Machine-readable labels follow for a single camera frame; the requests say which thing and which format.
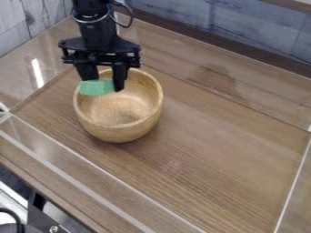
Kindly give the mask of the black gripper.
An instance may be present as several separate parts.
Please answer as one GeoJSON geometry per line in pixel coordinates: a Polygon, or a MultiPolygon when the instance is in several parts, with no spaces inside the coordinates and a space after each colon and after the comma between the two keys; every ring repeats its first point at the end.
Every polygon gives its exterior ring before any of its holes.
{"type": "Polygon", "coordinates": [[[99,79],[97,66],[112,66],[115,91],[119,92],[125,88],[128,67],[142,66],[142,48],[117,35],[111,18],[76,23],[80,36],[59,42],[63,63],[75,64],[83,81],[99,79]]]}

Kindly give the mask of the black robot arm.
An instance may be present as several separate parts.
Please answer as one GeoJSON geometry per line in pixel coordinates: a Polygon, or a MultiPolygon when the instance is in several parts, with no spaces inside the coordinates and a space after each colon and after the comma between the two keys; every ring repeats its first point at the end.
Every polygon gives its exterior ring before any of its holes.
{"type": "Polygon", "coordinates": [[[142,48],[121,38],[117,28],[129,28],[132,10],[116,0],[72,0],[72,17],[80,37],[59,42],[64,64],[72,64],[81,78],[79,94],[101,96],[125,88],[128,71],[142,67],[142,48]]]}

